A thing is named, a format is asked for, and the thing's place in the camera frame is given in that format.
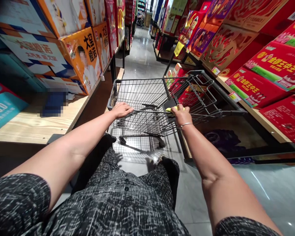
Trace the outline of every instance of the hand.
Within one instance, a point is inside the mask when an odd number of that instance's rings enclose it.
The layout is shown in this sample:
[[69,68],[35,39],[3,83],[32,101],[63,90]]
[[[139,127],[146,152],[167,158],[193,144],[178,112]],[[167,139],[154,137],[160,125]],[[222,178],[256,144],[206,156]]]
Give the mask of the hand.
[[182,104],[177,105],[178,110],[175,107],[171,108],[172,113],[174,113],[176,117],[176,123],[181,126],[185,123],[192,123],[192,117],[189,114],[190,108],[189,107],[183,107]]
[[134,108],[130,107],[125,102],[117,102],[114,108],[111,110],[111,112],[114,113],[115,119],[123,118],[133,111]]

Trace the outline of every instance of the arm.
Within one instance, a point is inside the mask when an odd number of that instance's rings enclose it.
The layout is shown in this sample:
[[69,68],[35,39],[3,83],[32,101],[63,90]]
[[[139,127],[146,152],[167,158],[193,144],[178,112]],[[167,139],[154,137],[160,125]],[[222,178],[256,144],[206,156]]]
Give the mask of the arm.
[[100,141],[115,119],[133,112],[126,103],[79,126],[52,142],[7,175],[31,173],[47,181],[51,191],[49,210],[53,208],[68,182],[79,170],[87,155]]
[[[172,108],[178,125],[192,123],[189,107]],[[242,216],[256,220],[282,234],[262,208],[253,192],[227,159],[194,125],[184,125],[182,132],[202,178],[203,193],[213,231],[225,217]]]

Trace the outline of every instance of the teal box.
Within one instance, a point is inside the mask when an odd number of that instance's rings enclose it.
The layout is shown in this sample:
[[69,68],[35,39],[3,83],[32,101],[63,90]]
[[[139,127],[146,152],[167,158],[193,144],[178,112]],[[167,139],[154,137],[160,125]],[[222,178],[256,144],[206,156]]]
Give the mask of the teal box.
[[0,85],[0,128],[27,106],[26,102]]

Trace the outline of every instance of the cart wheel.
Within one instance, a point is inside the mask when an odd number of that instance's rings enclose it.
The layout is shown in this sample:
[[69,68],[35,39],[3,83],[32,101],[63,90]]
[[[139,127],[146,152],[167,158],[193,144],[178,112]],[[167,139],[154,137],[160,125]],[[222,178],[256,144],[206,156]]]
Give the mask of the cart wheel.
[[126,140],[124,138],[119,137],[119,141],[121,145],[125,145],[126,144]]

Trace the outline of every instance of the tiled floor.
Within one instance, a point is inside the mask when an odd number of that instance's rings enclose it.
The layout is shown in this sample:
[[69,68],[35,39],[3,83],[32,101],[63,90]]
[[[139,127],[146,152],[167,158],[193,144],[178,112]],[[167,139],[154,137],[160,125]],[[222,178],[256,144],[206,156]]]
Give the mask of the tiled floor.
[[[124,79],[161,78],[166,64],[157,62],[147,30],[137,28],[130,55],[125,61]],[[121,128],[110,128],[119,136]],[[180,166],[176,213],[191,235],[212,235],[207,206],[197,169],[184,163],[176,134],[164,138],[166,148],[157,149],[150,138],[128,138],[127,146],[118,142],[114,149],[121,169],[136,175],[151,169],[151,160],[160,155],[176,160]],[[236,166],[237,171],[250,186],[268,215],[284,235],[295,236],[295,167],[284,165]]]

